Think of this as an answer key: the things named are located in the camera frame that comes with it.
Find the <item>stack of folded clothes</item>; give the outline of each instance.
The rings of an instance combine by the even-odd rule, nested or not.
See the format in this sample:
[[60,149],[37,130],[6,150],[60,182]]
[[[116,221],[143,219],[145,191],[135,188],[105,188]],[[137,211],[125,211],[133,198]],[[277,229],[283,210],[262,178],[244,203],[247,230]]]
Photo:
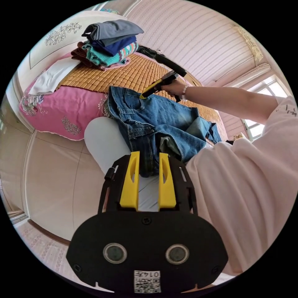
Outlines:
[[88,41],[78,43],[72,58],[102,70],[125,66],[130,62],[129,55],[138,49],[136,35],[140,33],[144,31],[126,20],[91,24],[82,34]]

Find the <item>qr code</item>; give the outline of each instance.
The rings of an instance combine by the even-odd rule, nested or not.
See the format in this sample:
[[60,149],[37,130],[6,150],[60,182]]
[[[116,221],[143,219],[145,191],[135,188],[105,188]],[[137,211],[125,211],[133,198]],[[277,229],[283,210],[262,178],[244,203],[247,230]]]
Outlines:
[[160,293],[160,271],[134,272],[135,293]]

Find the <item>bed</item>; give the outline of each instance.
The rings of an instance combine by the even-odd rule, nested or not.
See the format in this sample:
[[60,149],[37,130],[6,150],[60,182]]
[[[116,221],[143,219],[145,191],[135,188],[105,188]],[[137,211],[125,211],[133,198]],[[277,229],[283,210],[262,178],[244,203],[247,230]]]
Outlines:
[[[49,33],[45,37],[44,43],[40,42],[31,51],[29,54],[30,69],[27,67],[27,71],[25,72],[23,66],[23,70],[18,70],[18,75],[20,85],[22,85],[22,89],[24,90],[24,94],[20,100],[20,111],[35,130],[55,133],[74,141],[82,140],[88,123],[94,118],[105,116],[102,108],[110,85],[126,87],[137,92],[142,92],[150,83],[168,72],[168,68],[164,65],[160,65],[155,60],[142,54],[134,53],[130,56],[131,63],[127,66],[102,71],[89,69],[80,65],[60,82],[53,94],[37,96],[35,98],[32,98],[28,94],[36,78],[43,71],[48,69],[57,60],[70,57],[70,52],[77,47],[77,43],[84,41],[84,38],[80,37],[80,35],[86,25],[92,22],[114,20],[115,18],[125,19],[124,17],[108,12],[82,12],[67,20],[67,24],[59,25],[57,27],[58,29],[54,30],[56,32],[57,30],[61,31],[63,26],[68,26],[69,34],[66,34],[65,38],[61,41],[63,44],[58,44],[58,42],[53,44],[55,41],[52,40],[52,44],[50,45],[52,46],[52,53],[49,55],[43,53],[42,56],[40,54],[42,52],[41,50],[47,47],[45,44],[48,42],[49,45],[51,38],[53,39],[52,36],[54,34],[52,33]],[[192,77],[190,74],[187,74],[186,78],[190,80]],[[183,78],[179,78],[179,80],[188,85],[193,85]],[[168,97],[164,91],[160,92],[159,95]],[[189,107],[197,107],[204,119],[217,124],[222,140],[227,140],[223,122],[217,111],[192,102],[182,102],[181,104]]]

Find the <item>teal sweater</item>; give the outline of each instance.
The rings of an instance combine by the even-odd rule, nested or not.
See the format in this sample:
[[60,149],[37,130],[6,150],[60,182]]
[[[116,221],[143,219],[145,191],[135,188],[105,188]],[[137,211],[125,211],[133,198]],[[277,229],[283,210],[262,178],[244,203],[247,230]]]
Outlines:
[[134,53],[138,49],[138,44],[136,42],[131,43],[124,49],[120,50],[115,56],[110,57],[103,53],[100,53],[90,45],[90,43],[87,41],[83,46],[83,50],[87,50],[87,56],[86,58],[90,60],[95,65],[102,65],[102,66],[110,66],[114,63],[120,63],[123,61],[126,57],[128,57],[130,54]]

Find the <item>blue denim jeans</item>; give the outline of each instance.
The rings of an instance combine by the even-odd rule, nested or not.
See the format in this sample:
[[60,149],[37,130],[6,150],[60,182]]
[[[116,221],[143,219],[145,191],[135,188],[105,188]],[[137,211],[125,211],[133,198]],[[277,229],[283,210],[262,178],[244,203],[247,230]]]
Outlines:
[[169,151],[184,163],[205,147],[205,138],[221,141],[216,124],[201,118],[197,108],[155,94],[139,97],[131,89],[110,86],[107,107],[131,152],[140,151],[142,177],[159,173],[161,139],[169,137],[176,148]]

